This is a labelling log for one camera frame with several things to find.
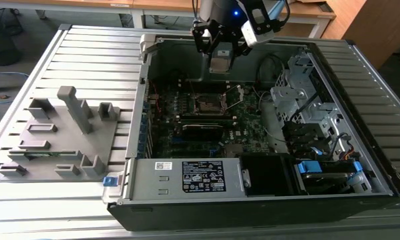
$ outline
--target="motherboard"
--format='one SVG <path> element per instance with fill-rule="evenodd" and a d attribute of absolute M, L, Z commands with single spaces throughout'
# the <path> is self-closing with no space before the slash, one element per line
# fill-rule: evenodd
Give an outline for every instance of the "motherboard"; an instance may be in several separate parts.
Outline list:
<path fill-rule="evenodd" d="M 150 82 L 154 158 L 234 158 L 274 152 L 251 85 Z"/>

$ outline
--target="table leg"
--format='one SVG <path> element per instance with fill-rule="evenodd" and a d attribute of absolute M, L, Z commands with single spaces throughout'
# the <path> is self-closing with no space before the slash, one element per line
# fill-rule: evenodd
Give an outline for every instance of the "table leg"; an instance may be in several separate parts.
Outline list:
<path fill-rule="evenodd" d="M 327 26 L 330 24 L 330 19 L 327 18 L 321 18 L 319 21 L 318 21 L 318 24 L 314 26 L 313 28 L 313 31 L 310 33 L 310 38 L 314 38 L 314 39 L 319 39 L 322 38 L 322 35 L 327 29 Z"/>
<path fill-rule="evenodd" d="M 47 11 L 46 10 L 36 10 L 38 16 L 40 19 L 47 19 Z"/>
<path fill-rule="evenodd" d="M 133 9 L 131 14 L 134 16 L 134 27 L 137 29 L 146 28 L 146 15 L 143 9 Z"/>

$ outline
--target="power supply label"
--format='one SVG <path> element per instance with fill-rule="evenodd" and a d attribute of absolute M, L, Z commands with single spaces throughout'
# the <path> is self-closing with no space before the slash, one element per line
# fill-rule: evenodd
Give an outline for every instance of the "power supply label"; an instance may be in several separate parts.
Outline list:
<path fill-rule="evenodd" d="M 226 192 L 223 161 L 183 161 L 182 189 L 186 193 Z"/>

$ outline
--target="wooden cabinet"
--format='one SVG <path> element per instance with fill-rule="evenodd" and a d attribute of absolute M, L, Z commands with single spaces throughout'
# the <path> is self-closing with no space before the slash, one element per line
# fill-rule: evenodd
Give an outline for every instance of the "wooden cabinet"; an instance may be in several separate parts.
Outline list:
<path fill-rule="evenodd" d="M 337 19 L 322 38 L 354 40 L 377 68 L 400 47 L 400 0 L 327 0 Z"/>

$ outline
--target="metal slatted table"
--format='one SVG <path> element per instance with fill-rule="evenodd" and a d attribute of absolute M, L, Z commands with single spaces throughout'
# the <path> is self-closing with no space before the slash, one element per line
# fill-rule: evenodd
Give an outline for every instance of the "metal slatted table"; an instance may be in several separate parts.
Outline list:
<path fill-rule="evenodd" d="M 0 122 L 0 162 L 19 142 L 31 113 L 31 98 L 50 98 L 59 87 L 78 88 L 78 98 L 90 106 L 112 102 L 122 108 L 108 171 L 125 168 L 134 99 L 141 78 L 139 42 L 146 33 L 190 35 L 185 31 L 72 26 L 62 28 L 31 77 Z M 295 37 L 277 40 L 315 42 L 331 64 L 362 117 L 400 173 L 400 99 L 377 70 L 346 41 Z M 305 239 L 347 239 L 359 234 L 377 237 L 400 234 L 400 204 L 363 212 L 339 222 L 285 225 L 270 228 L 230 228 L 199 231 L 129 232 L 107 211 L 100 182 L 0 183 L 0 238 L 119 239 L 218 238 L 295 234 Z"/>

